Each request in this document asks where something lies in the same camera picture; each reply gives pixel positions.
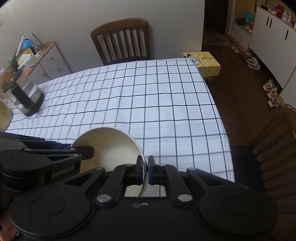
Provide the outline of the person's right hand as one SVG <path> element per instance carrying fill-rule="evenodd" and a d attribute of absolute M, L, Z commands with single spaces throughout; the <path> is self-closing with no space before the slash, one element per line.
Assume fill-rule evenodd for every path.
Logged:
<path fill-rule="evenodd" d="M 12 221 L 8 214 L 4 215 L 1 218 L 1 241 L 11 241 L 14 239 L 16 230 L 12 224 Z"/>

